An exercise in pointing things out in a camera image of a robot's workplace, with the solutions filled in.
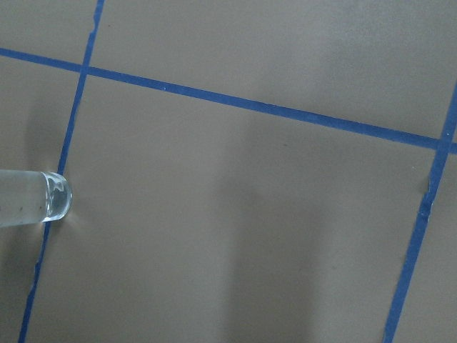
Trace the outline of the clear glass sauce bottle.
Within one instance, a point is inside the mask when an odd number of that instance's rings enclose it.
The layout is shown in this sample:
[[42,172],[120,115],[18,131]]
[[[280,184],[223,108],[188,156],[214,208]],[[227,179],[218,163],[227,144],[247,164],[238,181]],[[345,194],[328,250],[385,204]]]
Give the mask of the clear glass sauce bottle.
[[60,174],[1,170],[1,227],[60,220],[72,203],[72,190]]

